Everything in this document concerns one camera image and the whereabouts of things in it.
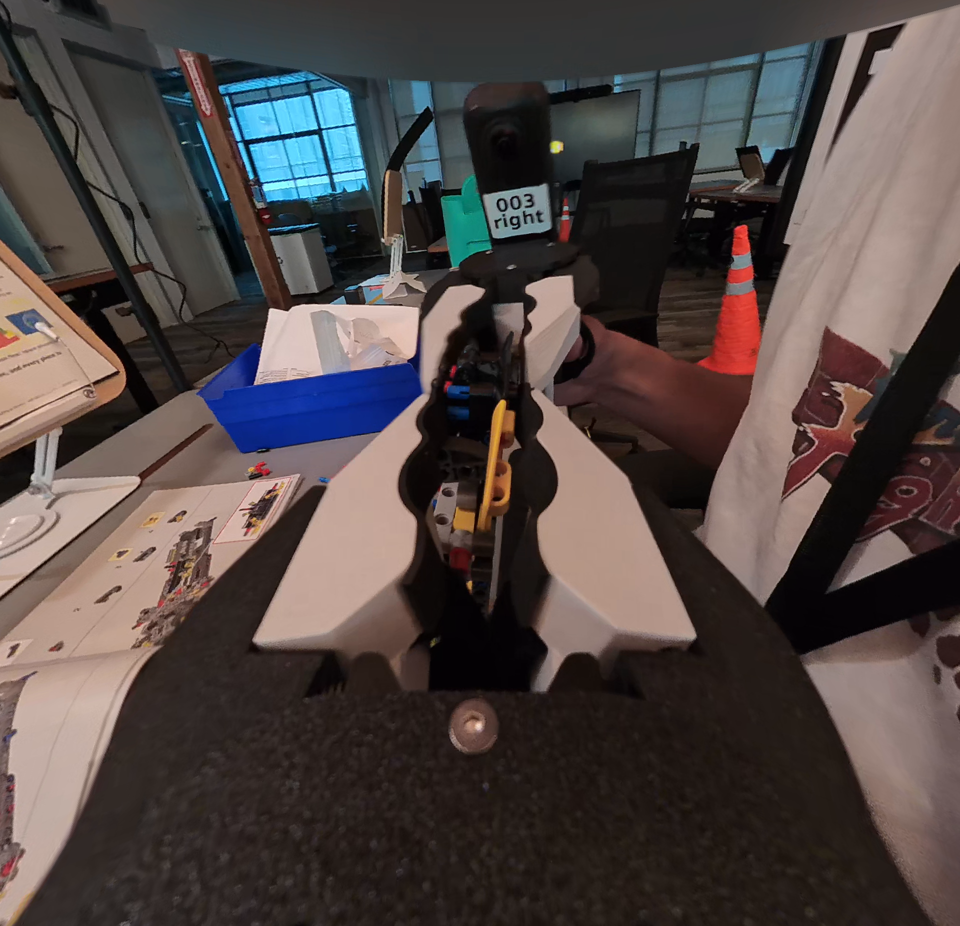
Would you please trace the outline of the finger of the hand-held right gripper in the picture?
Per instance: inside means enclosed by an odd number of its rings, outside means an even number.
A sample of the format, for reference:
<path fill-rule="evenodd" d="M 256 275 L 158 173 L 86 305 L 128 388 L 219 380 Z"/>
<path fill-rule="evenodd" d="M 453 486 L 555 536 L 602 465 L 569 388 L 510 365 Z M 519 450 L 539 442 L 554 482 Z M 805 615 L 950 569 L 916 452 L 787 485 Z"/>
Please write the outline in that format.
<path fill-rule="evenodd" d="M 525 295 L 534 300 L 523 339 L 526 380 L 533 389 L 546 389 L 580 335 L 574 278 L 555 275 L 535 281 L 526 286 Z"/>
<path fill-rule="evenodd" d="M 469 341 L 493 335 L 492 302 L 479 285 L 436 283 L 428 289 L 419 312 L 419 379 L 421 390 L 430 392 L 442 365 L 450 365 Z"/>

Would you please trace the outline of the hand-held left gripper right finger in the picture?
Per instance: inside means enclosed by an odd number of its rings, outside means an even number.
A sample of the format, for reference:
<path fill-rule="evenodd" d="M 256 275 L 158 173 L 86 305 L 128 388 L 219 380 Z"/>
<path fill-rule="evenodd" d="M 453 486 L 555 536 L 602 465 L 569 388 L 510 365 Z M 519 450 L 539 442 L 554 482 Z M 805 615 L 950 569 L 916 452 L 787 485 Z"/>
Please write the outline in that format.
<path fill-rule="evenodd" d="M 628 477 L 543 393 L 516 423 L 501 566 L 530 689 L 571 656 L 608 675 L 624 653 L 687 650 L 694 625 Z"/>

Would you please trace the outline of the lego car chassis model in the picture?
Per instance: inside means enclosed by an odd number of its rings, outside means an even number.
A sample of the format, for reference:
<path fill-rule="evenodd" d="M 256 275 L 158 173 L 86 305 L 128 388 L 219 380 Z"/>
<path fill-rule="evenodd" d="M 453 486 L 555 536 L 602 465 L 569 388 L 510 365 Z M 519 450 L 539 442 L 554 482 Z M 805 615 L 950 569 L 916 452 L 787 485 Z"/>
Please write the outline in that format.
<path fill-rule="evenodd" d="M 489 532 L 477 528 L 477 514 L 492 416 L 501 400 L 515 413 L 514 443 L 503 453 L 507 463 L 519 446 L 520 348 L 518 331 L 508 328 L 495 347 L 482 348 L 478 340 L 466 344 L 440 374 L 439 401 L 447 431 L 438 453 L 441 477 L 433 499 L 432 525 L 441 557 L 464 581 L 467 593 L 486 617 L 493 613 L 499 594 L 501 521 L 507 512 L 493 519 Z"/>

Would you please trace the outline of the yellow thin lego beam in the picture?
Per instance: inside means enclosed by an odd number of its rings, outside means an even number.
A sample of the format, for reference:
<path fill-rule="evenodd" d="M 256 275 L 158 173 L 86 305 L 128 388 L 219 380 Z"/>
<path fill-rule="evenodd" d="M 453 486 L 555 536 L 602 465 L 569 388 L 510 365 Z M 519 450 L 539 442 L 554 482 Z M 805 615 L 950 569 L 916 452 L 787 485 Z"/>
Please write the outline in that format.
<path fill-rule="evenodd" d="M 477 514 L 477 529 L 488 533 L 494 519 L 509 510 L 512 467 L 503 458 L 504 451 L 515 443 L 516 414 L 501 400 L 494 408 L 488 441 L 486 472 Z"/>

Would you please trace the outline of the person's right hand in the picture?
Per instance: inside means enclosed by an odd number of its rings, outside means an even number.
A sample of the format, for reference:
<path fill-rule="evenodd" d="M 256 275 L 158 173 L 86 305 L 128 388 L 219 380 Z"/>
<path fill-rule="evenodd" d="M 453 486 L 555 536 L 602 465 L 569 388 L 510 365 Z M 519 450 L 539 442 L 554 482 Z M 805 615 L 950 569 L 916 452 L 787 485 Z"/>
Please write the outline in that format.
<path fill-rule="evenodd" d="M 583 315 L 579 337 L 559 371 L 554 402 L 561 407 L 595 404 L 623 416 L 638 415 L 649 404 L 647 373 L 655 352 Z"/>

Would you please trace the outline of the black mesh office chair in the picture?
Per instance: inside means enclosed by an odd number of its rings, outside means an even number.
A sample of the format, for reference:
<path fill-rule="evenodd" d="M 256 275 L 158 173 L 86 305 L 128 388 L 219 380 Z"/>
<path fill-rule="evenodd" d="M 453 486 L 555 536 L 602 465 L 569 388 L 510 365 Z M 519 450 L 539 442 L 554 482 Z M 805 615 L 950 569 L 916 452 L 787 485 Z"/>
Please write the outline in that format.
<path fill-rule="evenodd" d="M 584 311 L 657 347 L 659 301 L 700 145 L 640 159 L 587 161 L 571 240 L 599 273 Z"/>

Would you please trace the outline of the black wooden desk lamp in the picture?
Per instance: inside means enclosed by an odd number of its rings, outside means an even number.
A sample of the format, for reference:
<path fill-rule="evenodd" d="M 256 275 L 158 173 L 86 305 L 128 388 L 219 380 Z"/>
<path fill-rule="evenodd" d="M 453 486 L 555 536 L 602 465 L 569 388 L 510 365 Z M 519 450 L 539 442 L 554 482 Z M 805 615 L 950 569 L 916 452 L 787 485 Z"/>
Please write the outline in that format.
<path fill-rule="evenodd" d="M 407 274 L 402 270 L 404 253 L 402 168 L 414 145 L 419 142 L 426 129 L 432 125 L 433 120 L 433 112 L 429 107 L 424 108 L 418 114 L 391 152 L 384 173 L 381 197 L 382 242 L 390 249 L 390 269 L 389 274 L 381 284 L 380 301 L 383 304 L 393 298 L 409 296 L 412 293 L 422 295 L 426 292 L 426 286 L 417 276 Z"/>

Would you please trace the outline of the blue plastic bin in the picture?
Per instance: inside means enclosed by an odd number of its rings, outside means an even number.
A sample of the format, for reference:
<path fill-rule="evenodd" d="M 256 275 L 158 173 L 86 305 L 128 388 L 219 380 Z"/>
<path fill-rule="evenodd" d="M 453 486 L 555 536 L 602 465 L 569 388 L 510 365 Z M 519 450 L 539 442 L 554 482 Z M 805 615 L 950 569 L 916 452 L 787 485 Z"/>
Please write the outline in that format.
<path fill-rule="evenodd" d="M 255 384 L 260 353 L 249 346 L 198 391 L 242 453 L 379 433 L 422 392 L 419 354 L 398 365 Z"/>

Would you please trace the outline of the white cabinet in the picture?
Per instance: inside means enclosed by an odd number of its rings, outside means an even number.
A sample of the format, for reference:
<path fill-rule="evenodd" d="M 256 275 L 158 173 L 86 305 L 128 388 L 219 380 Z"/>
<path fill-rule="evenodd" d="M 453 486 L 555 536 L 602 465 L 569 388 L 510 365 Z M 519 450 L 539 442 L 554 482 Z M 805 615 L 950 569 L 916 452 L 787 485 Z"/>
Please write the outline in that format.
<path fill-rule="evenodd" d="M 320 295 L 333 286 L 330 262 L 318 224 L 277 227 L 269 232 L 292 296 Z"/>

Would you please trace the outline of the paned window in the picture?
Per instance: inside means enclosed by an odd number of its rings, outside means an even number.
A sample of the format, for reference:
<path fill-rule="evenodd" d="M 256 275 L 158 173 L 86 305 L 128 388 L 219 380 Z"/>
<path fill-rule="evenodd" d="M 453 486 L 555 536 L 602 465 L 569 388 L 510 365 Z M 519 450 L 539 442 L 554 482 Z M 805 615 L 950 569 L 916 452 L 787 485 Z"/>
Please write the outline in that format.
<path fill-rule="evenodd" d="M 350 92 L 290 73 L 220 87 L 247 172 L 268 202 L 370 189 Z"/>

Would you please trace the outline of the background office desk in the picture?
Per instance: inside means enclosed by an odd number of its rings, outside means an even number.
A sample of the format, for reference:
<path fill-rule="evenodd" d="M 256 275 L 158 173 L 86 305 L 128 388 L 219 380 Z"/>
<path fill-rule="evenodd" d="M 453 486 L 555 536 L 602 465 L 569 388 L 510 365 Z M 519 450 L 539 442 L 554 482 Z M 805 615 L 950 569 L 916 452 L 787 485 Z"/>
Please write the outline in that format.
<path fill-rule="evenodd" d="M 730 177 L 692 182 L 688 197 L 700 202 L 778 204 L 784 191 L 782 186 L 758 184 L 743 179 L 735 181 Z"/>

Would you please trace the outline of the black white marker sign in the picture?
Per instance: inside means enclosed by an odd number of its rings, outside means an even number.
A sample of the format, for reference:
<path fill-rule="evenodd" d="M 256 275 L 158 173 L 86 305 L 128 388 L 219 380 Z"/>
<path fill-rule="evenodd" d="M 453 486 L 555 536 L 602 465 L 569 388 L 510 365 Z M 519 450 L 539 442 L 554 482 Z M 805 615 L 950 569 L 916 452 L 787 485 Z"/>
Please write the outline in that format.
<path fill-rule="evenodd" d="M 798 135 L 795 176 L 781 196 L 783 242 L 799 235 L 813 194 L 839 138 L 867 86 L 876 79 L 907 20 L 828 39 Z"/>

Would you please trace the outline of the printed instruction sheet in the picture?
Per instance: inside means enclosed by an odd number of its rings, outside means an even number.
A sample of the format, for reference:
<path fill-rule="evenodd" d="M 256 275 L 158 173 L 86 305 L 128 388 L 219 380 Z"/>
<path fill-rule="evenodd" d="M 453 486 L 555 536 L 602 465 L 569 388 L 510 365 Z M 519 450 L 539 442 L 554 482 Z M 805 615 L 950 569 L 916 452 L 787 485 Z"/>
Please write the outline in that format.
<path fill-rule="evenodd" d="M 50 426 L 124 386 L 118 358 L 30 268 L 1 261 L 2 428 Z"/>

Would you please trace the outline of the black pole stand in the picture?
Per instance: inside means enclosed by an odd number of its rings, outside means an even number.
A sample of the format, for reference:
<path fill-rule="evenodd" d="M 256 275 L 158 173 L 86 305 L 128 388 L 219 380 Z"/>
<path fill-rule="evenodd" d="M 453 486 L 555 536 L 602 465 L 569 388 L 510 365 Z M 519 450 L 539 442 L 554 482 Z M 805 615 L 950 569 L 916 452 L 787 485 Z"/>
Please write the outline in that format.
<path fill-rule="evenodd" d="M 50 147 L 54 159 L 78 200 L 80 209 L 86 216 L 107 260 L 109 260 L 134 314 L 144 328 L 147 338 L 150 340 L 152 348 L 169 376 L 174 389 L 178 393 L 190 392 L 191 383 L 187 380 L 183 368 L 164 336 L 160 321 L 145 298 L 121 246 L 94 197 L 93 190 L 71 155 L 70 147 L 55 122 L 54 112 L 49 102 L 19 52 L 11 21 L 5 18 L 1 19 L 1 52 L 13 78 L 21 104 L 33 117 L 43 134 L 44 140 Z"/>

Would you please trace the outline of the wall television screen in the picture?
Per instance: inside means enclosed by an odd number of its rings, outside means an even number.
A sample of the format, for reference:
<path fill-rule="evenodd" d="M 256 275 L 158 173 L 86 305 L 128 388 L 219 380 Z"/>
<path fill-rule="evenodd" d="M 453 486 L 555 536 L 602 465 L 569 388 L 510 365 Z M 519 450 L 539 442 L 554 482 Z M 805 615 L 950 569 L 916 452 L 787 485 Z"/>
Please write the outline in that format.
<path fill-rule="evenodd" d="M 582 179 L 587 162 L 634 158 L 642 92 L 616 92 L 611 84 L 551 92 L 550 134 L 554 181 Z"/>

